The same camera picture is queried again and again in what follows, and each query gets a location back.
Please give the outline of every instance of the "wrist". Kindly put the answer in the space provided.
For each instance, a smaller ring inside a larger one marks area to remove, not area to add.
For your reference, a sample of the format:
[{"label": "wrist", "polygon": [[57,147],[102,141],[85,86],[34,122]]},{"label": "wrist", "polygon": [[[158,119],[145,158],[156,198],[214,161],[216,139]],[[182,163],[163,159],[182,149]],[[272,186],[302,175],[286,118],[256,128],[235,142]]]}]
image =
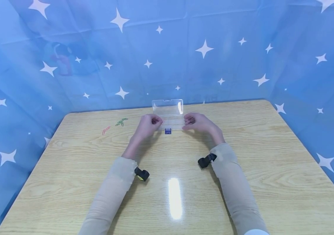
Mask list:
[{"label": "wrist", "polygon": [[140,141],[138,138],[135,138],[134,136],[132,136],[132,138],[130,138],[127,148],[122,154],[122,157],[135,160],[135,155],[137,153],[137,149],[139,145],[141,144],[141,142],[142,141]]},{"label": "wrist", "polygon": [[211,138],[215,144],[215,146],[225,143],[226,141],[224,140],[223,132],[218,126],[214,126],[211,131],[209,132],[211,135]]}]

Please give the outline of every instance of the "person's left hand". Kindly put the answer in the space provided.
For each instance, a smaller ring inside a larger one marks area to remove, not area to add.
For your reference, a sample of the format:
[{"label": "person's left hand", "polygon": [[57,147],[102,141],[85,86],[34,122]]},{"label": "person's left hand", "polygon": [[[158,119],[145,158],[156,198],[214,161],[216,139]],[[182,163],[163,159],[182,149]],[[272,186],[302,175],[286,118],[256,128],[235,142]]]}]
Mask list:
[{"label": "person's left hand", "polygon": [[135,140],[142,142],[162,125],[163,119],[156,114],[146,114],[141,117],[137,130],[134,133]]}]

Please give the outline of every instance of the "green paper clip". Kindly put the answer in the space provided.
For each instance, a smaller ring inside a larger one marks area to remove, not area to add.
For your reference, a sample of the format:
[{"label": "green paper clip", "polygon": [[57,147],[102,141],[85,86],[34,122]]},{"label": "green paper clip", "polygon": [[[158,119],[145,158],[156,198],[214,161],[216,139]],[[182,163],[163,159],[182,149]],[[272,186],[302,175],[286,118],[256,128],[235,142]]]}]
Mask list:
[{"label": "green paper clip", "polygon": [[127,120],[127,118],[123,118],[120,121],[117,122],[117,124],[115,126],[118,126],[121,124],[121,126],[124,126],[124,121]]}]

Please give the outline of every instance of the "finger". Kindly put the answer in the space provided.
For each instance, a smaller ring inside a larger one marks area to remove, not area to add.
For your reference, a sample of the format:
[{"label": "finger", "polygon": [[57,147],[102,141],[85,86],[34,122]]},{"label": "finger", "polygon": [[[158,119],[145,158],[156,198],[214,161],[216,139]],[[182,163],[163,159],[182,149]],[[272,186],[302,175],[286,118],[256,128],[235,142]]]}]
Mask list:
[{"label": "finger", "polygon": [[191,119],[194,119],[194,117],[188,117],[188,118],[184,118],[185,121],[189,121]]},{"label": "finger", "polygon": [[196,115],[197,115],[196,112],[190,112],[188,114],[185,114],[184,119],[194,118],[196,117]]},{"label": "finger", "polygon": [[185,121],[185,125],[191,124],[191,123],[195,123],[196,120],[194,118],[189,119],[188,121]]},{"label": "finger", "polygon": [[191,124],[191,125],[185,125],[183,126],[183,130],[187,131],[187,130],[194,130],[195,125]]},{"label": "finger", "polygon": [[157,121],[163,121],[163,119],[156,114],[149,114],[151,119],[156,119]]},{"label": "finger", "polygon": [[163,121],[156,121],[155,124],[152,125],[152,128],[156,131],[162,124]]}]

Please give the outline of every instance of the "red paper clip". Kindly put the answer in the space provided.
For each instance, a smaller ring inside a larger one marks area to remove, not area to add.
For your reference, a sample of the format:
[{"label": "red paper clip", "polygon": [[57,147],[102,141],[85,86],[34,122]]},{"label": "red paper clip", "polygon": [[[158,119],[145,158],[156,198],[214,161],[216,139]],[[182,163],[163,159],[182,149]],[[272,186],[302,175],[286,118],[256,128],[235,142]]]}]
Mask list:
[{"label": "red paper clip", "polygon": [[107,131],[109,128],[110,128],[110,126],[108,126],[107,128],[105,128],[105,129],[103,130],[103,132],[102,132],[102,135],[104,135],[104,134],[105,134],[105,131]]}]

